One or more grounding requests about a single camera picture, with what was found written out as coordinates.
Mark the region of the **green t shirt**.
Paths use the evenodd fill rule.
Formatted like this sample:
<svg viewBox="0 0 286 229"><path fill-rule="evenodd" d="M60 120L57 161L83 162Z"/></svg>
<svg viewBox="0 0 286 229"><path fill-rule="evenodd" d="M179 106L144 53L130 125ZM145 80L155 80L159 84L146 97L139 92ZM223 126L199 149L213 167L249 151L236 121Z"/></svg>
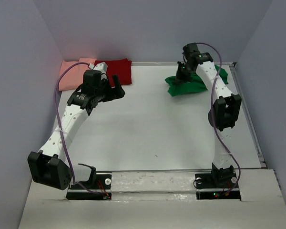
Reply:
<svg viewBox="0 0 286 229"><path fill-rule="evenodd" d="M178 68L184 67L184 63L177 62ZM228 73L225 69L221 68L219 76L223 80L224 84L228 84ZM165 82L169 85L168 93L174 97L178 95L184 95L184 94L196 94L201 93L204 91L207 91L206 85L204 84L203 80L197 75L192 74L191 75L190 82L180 83L175 80L175 76L170 76L165 79Z"/></svg>

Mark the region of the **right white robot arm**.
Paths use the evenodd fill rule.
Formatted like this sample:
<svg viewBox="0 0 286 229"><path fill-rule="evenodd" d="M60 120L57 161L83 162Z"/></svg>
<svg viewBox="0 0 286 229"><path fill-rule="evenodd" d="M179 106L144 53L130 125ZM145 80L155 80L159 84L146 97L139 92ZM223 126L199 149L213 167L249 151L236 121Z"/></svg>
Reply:
<svg viewBox="0 0 286 229"><path fill-rule="evenodd" d="M211 105L208 121L214 131L214 158L209 173L195 176L193 185L196 189L220 189L229 193L237 187L241 169L228 148L232 130L238 120L242 98L234 94L220 77L221 68L215 67L211 55L200 52L197 43L183 47L183 62L178 62L177 84L192 81L192 74L197 74L210 92Z"/></svg>

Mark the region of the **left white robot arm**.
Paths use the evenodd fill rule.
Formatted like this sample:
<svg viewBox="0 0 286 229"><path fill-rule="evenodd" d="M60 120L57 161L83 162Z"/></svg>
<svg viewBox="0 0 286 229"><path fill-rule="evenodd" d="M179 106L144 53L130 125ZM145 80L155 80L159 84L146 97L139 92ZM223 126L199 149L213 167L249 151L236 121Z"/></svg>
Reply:
<svg viewBox="0 0 286 229"><path fill-rule="evenodd" d="M104 70L86 70L83 82L71 94L63 115L57 116L57 127L38 150L30 152L28 165L32 180L60 190L75 182L75 171L68 149L78 130L99 103L125 96L118 75L110 80Z"/></svg>

